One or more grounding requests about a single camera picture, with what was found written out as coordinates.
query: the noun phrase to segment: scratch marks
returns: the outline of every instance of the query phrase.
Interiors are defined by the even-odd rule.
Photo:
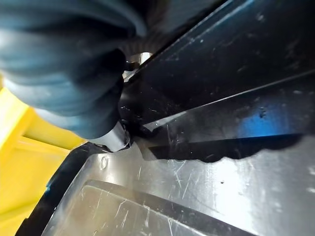
[[[103,193],[103,192],[101,192],[100,195],[99,195],[98,202],[97,202],[97,206],[96,206],[96,209],[95,209],[95,211],[94,211],[94,215],[93,215],[93,218],[92,218],[92,219],[94,219],[94,217],[95,217],[95,215],[96,215],[96,212],[97,212],[97,209],[98,209],[98,206],[99,206],[100,199],[102,198],[102,193]]]
[[[147,218],[146,218],[146,221],[144,222],[147,228],[149,227],[149,216],[150,216],[150,208],[147,207]]]
[[[125,217],[124,217],[124,219],[122,221],[122,224],[120,225],[121,228],[123,228],[125,226],[125,222],[126,222],[126,219],[127,219],[128,212],[129,212],[129,210],[127,210],[127,213],[126,213],[126,215],[125,215]]]
[[[142,166],[140,166],[140,168],[139,168],[138,180],[140,179],[141,168],[142,168]]]
[[[175,172],[175,177],[176,177],[176,181],[178,182],[179,187],[182,188],[181,180],[178,178],[177,172]]]
[[[184,190],[184,193],[183,193],[182,199],[184,199],[184,196],[185,196],[185,194],[186,194],[186,191],[187,191],[187,188],[188,188],[188,185],[189,185],[190,179],[191,179],[191,174],[192,174],[192,171],[191,171],[191,173],[190,173],[190,175],[189,175],[189,178],[188,178],[188,181],[187,181],[187,185],[186,185],[186,188],[185,188],[185,190]]]
[[[177,169],[176,173],[178,173],[178,171],[185,165],[186,160],[183,162],[183,164]]]
[[[169,135],[169,127],[168,127],[168,124],[166,125],[166,130],[167,130],[168,143],[171,144],[172,141],[171,141],[171,136]]]
[[[171,232],[171,236],[173,236],[172,222],[170,220],[168,220],[168,227],[169,227],[169,231]]]
[[[116,216],[118,215],[118,212],[120,211],[120,207],[122,206],[122,204],[124,204],[126,202],[126,200],[124,200],[122,203],[119,204],[118,210],[116,212],[116,215],[114,216],[114,218],[116,218]]]

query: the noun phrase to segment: scratched black surface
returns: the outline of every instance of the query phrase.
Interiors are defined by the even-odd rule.
[[[122,117],[146,124],[312,72],[314,10],[311,0],[228,1],[135,74]]]

